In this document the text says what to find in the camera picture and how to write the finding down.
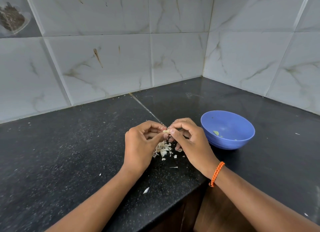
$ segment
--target tiled wall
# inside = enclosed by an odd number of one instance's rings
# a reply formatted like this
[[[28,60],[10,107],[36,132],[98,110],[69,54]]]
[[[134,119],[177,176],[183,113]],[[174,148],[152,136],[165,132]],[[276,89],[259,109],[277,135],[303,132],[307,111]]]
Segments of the tiled wall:
[[[320,0],[214,0],[203,76],[320,114]]]
[[[213,0],[0,0],[0,122],[202,75]]]

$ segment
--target orange bracelet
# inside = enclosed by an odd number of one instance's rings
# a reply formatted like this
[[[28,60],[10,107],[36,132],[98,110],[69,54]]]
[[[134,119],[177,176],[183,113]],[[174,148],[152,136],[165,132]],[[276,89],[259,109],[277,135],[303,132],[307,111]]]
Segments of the orange bracelet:
[[[225,165],[225,163],[223,161],[221,161],[220,164],[218,165],[216,171],[214,172],[214,174],[212,176],[211,182],[209,182],[209,186],[214,187],[214,181],[217,178],[222,166],[224,166],[224,165]]]

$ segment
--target blue bowl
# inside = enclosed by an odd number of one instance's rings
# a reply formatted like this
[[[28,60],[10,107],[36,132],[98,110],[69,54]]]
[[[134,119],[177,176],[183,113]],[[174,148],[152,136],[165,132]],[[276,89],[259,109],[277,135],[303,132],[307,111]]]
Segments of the blue bowl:
[[[201,127],[209,143],[226,150],[241,148],[255,134],[254,126],[246,118],[226,111],[206,112],[201,117]]]

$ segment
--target person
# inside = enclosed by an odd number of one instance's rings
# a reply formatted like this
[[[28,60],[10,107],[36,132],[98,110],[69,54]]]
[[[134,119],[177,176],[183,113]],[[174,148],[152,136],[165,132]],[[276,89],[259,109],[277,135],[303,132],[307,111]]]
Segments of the person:
[[[124,162],[119,172],[47,231],[101,231],[122,199],[149,166],[159,142],[178,142],[190,163],[211,179],[219,160],[205,133],[190,118],[177,119],[167,128],[146,121],[125,134]],[[218,186],[257,231],[320,231],[320,226],[258,190],[223,166],[215,179]]]

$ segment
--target forearm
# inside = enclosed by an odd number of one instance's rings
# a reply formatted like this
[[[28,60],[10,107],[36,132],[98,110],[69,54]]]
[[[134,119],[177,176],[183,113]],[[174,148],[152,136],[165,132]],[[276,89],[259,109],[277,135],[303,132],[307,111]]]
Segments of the forearm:
[[[266,195],[228,168],[223,167],[215,184],[259,232],[320,231],[320,227]]]
[[[47,231],[101,231],[139,175],[121,170],[95,194]]]

